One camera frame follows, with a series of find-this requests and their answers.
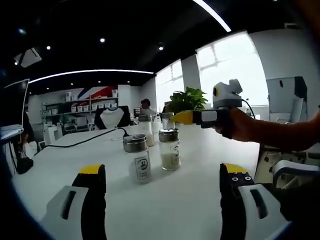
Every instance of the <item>black chair backrest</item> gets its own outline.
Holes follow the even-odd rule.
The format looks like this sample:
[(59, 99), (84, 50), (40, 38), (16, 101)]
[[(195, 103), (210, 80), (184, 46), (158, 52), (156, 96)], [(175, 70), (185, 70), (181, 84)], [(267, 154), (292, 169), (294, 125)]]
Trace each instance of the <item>black chair backrest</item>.
[(121, 109), (123, 111), (123, 115), (122, 118), (120, 119), (120, 121), (118, 122), (118, 124), (116, 125), (117, 127), (126, 127), (129, 126), (131, 123), (131, 119), (130, 119), (130, 113), (129, 113), (129, 108), (128, 106), (118, 106), (116, 108), (99, 108), (96, 110), (95, 112), (95, 117), (94, 117), (94, 124), (100, 129), (107, 129), (106, 125), (104, 124), (104, 122), (102, 121), (101, 118), (101, 114), (105, 111), (105, 110), (109, 110), (109, 111), (115, 111), (117, 109)]

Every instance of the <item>window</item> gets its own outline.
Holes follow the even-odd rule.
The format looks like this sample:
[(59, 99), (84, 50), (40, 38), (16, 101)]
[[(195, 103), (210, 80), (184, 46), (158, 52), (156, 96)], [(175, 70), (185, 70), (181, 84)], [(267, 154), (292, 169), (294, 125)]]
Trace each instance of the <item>window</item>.
[(181, 60), (178, 60), (157, 73), (155, 77), (157, 111), (162, 112), (165, 102), (175, 91), (184, 91)]
[(197, 51), (201, 90), (212, 104), (213, 87), (238, 79), (243, 99), (252, 106), (268, 105), (265, 73), (250, 36), (241, 32), (213, 42)]

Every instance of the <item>black cable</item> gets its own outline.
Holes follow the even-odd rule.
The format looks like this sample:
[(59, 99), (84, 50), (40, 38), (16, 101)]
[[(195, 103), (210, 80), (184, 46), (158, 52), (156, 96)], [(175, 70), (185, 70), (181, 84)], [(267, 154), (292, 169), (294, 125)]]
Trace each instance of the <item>black cable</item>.
[(251, 110), (251, 113), (252, 113), (252, 115), (253, 115), (253, 118), (256, 119), (256, 116), (255, 116), (254, 111), (252, 110), (250, 104), (249, 104), (246, 100), (244, 100), (244, 99), (241, 99), (241, 101), (245, 102), (245, 103), (249, 106), (249, 108), (250, 108), (250, 110)]
[(102, 135), (105, 135), (105, 134), (111, 133), (111, 132), (113, 132), (113, 131), (115, 131), (115, 130), (118, 130), (118, 129), (122, 129), (122, 130), (124, 131), (124, 135), (123, 135), (123, 137), (127, 137), (127, 136), (129, 136), (129, 134), (127, 133), (127, 131), (126, 131), (124, 128), (122, 128), (122, 127), (117, 127), (117, 128), (114, 128), (114, 129), (112, 129), (112, 130), (110, 130), (110, 131), (106, 131), (106, 132), (101, 133), (101, 134), (99, 134), (99, 135), (97, 135), (97, 136), (93, 136), (93, 137), (91, 137), (91, 138), (89, 138), (89, 139), (87, 139), (87, 140), (84, 140), (84, 141), (81, 141), (81, 142), (78, 142), (78, 143), (75, 143), (75, 144), (72, 144), (72, 145), (68, 145), (68, 146), (47, 145), (46, 147), (55, 147), (55, 148), (71, 148), (71, 147), (77, 146), (77, 145), (79, 145), (79, 144), (86, 143), (86, 142), (88, 142), (88, 141), (90, 141), (90, 140), (92, 140), (92, 139), (98, 138), (98, 137), (100, 137), (100, 136), (102, 136)]

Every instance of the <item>fluorescent light strip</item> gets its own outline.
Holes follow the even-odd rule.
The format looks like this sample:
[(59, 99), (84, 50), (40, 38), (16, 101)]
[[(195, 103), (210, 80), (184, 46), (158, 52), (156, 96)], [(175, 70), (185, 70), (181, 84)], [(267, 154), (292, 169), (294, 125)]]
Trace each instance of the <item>fluorescent light strip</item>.
[(226, 30), (228, 33), (231, 32), (230, 27), (226, 24), (226, 22), (213, 10), (208, 4), (206, 4), (203, 0), (193, 0), (196, 4), (206, 10), (215, 20)]
[(35, 83), (35, 82), (43, 80), (43, 79), (49, 79), (49, 78), (58, 77), (58, 76), (62, 76), (62, 75), (80, 74), (80, 73), (92, 73), (92, 72), (126, 72), (126, 73), (138, 73), (138, 74), (154, 74), (151, 71), (136, 71), (136, 70), (121, 70), (121, 69), (80, 70), (80, 71), (68, 71), (68, 72), (53, 74), (53, 75), (50, 75), (50, 76), (40, 77), (38, 79), (30, 81), (29, 84)]

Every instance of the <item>laptop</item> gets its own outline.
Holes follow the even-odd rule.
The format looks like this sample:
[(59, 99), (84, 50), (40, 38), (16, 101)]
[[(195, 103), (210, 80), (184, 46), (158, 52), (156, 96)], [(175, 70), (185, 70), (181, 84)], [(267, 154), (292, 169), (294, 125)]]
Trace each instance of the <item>laptop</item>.
[(24, 108), (29, 79), (14, 82), (0, 90), (0, 135), (1, 141), (12, 138), (24, 131)]

